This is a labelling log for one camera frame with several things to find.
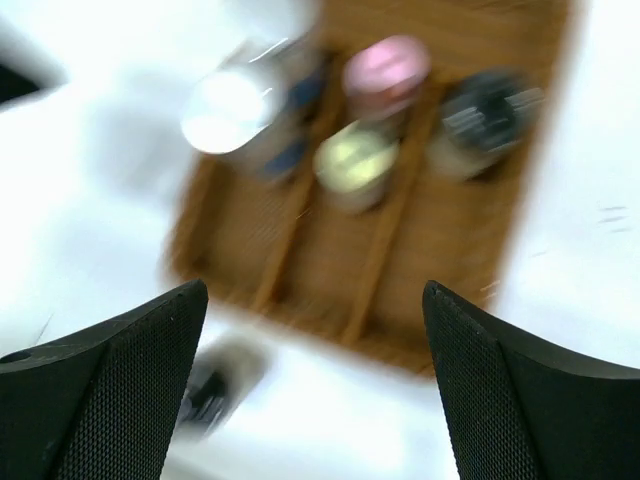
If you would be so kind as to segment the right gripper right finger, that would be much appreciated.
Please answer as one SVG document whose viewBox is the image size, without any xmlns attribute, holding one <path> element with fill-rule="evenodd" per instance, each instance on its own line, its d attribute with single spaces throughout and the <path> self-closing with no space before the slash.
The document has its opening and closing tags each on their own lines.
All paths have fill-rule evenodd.
<svg viewBox="0 0 640 480">
<path fill-rule="evenodd" d="M 638 478 L 638 369 L 546 341 L 435 281 L 422 310 L 460 478 Z"/>
</svg>

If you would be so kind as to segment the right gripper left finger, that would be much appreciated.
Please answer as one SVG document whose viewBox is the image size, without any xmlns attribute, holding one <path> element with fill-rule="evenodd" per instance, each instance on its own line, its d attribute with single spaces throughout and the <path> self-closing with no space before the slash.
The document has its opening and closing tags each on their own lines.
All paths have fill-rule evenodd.
<svg viewBox="0 0 640 480">
<path fill-rule="evenodd" d="M 207 304 L 190 281 L 3 356 L 2 478 L 160 478 Z"/>
</svg>

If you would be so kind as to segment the black-cap spice jar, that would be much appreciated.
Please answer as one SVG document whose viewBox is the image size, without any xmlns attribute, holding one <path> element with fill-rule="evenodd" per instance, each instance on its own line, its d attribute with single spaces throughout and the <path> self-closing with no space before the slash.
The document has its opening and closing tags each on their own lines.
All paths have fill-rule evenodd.
<svg viewBox="0 0 640 480">
<path fill-rule="evenodd" d="M 438 111 L 425 149 L 439 175 L 466 181 L 506 158 L 523 141 L 545 99 L 543 89 L 505 68 L 491 68 L 455 83 Z"/>
<path fill-rule="evenodd" d="M 239 336 L 223 336 L 199 351 L 178 412 L 174 432 L 200 439 L 234 413 L 270 367 L 263 346 Z"/>
</svg>

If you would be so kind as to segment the yellow-lid spice jar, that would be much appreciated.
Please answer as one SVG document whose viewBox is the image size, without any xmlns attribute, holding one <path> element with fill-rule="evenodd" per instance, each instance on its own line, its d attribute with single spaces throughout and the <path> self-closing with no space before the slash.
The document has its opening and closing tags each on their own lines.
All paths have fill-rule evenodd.
<svg viewBox="0 0 640 480">
<path fill-rule="evenodd" d="M 313 158 L 314 174 L 339 208 L 359 213 L 384 198 L 399 150 L 398 138 L 355 121 L 321 142 Z"/>
</svg>

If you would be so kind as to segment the white-lid jar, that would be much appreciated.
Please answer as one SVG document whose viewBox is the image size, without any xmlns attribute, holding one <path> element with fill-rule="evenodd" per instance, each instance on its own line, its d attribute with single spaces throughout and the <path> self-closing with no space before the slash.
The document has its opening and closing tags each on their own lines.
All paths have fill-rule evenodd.
<svg viewBox="0 0 640 480">
<path fill-rule="evenodd" d="M 197 151 L 271 183 L 292 176 L 310 143 L 310 117 L 327 83 L 313 37 L 247 41 L 206 75 L 187 101 L 181 129 Z"/>
</svg>

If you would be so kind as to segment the pink-lid spice jar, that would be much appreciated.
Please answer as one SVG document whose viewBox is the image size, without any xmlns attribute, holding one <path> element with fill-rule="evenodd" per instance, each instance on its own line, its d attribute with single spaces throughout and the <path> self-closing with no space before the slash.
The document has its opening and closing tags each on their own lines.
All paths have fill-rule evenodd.
<svg viewBox="0 0 640 480">
<path fill-rule="evenodd" d="M 426 45 L 392 35 L 352 56 L 342 74 L 351 116 L 363 122 L 399 122 L 415 104 L 431 70 Z"/>
</svg>

